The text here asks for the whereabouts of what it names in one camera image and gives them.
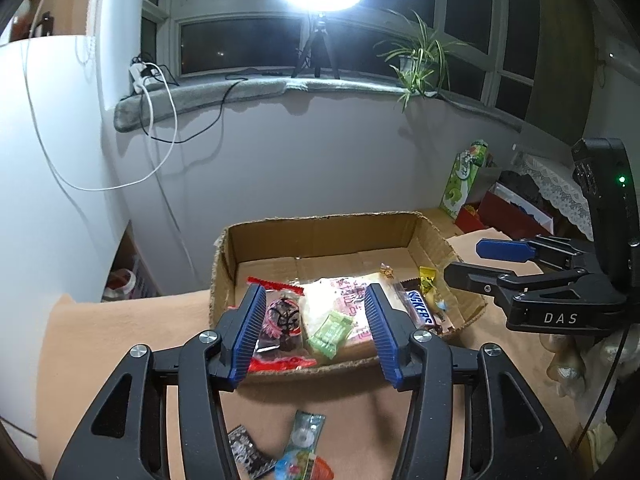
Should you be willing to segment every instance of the yellow candy wrapper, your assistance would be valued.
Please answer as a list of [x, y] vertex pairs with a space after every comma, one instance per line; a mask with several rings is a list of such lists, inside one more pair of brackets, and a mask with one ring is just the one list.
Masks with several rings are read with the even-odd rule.
[[436, 269], [431, 269], [431, 267], [420, 267], [420, 291], [423, 296], [426, 296], [433, 288], [435, 280]]

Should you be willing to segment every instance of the power strip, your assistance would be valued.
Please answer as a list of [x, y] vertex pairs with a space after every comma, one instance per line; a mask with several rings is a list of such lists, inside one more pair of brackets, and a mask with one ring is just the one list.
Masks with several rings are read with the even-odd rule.
[[144, 63], [134, 63], [129, 67], [129, 73], [133, 78], [133, 89], [136, 94], [142, 94], [142, 87], [147, 90], [160, 88], [162, 82], [161, 75], [154, 67], [147, 66]]

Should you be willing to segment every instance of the red candy package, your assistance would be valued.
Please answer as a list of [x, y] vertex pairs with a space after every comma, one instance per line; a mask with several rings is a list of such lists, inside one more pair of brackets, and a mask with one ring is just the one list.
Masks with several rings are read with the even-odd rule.
[[267, 291], [266, 314], [249, 371], [281, 372], [315, 366], [317, 362], [309, 357], [302, 340], [302, 287], [253, 277], [247, 283], [257, 283]]

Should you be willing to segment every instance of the blue gripper pad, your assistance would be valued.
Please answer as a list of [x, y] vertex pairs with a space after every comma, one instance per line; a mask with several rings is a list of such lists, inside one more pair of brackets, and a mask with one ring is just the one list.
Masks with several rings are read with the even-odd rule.
[[364, 309], [385, 379], [398, 391], [410, 389], [406, 383], [413, 376], [406, 367], [411, 361], [409, 338], [416, 330], [413, 321], [391, 307], [377, 283], [367, 287]]
[[536, 250], [526, 242], [483, 238], [476, 244], [476, 254], [487, 260], [524, 263], [536, 257]]
[[237, 388], [247, 375], [266, 307], [264, 287], [251, 285], [240, 306], [235, 310], [227, 310], [216, 327], [222, 336], [220, 362], [225, 365], [226, 377], [233, 388]]

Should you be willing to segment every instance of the lace cloth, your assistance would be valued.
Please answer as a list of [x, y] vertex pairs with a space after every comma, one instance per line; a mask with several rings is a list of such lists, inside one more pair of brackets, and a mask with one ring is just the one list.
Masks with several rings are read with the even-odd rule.
[[593, 242], [589, 204], [582, 195], [572, 171], [553, 160], [519, 152], [513, 159], [513, 171], [528, 174], [540, 189], [540, 195], [558, 209], [572, 224]]

